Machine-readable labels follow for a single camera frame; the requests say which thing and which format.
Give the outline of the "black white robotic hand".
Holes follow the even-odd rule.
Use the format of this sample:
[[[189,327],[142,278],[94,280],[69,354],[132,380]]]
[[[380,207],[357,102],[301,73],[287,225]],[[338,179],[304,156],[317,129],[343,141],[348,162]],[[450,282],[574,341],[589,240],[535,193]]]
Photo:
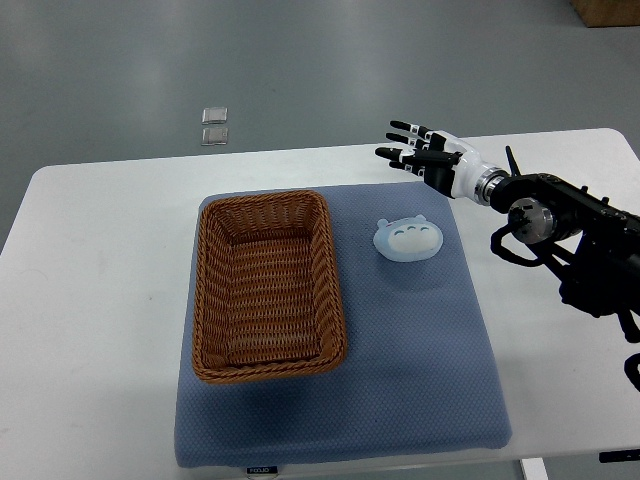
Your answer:
[[[477,149],[452,134],[393,120],[386,138],[398,148],[378,147],[375,154],[393,169],[409,172],[452,199],[468,198],[487,206],[506,171],[483,160]]]

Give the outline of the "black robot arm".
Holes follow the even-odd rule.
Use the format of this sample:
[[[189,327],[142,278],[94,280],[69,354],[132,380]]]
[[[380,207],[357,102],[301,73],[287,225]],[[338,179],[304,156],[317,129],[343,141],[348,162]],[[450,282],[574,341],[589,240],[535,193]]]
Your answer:
[[[639,217],[548,173],[523,175],[510,147],[511,174],[494,183],[489,205],[507,216],[491,235],[503,260],[546,266],[564,304],[595,318],[617,315],[627,342],[639,342]]]

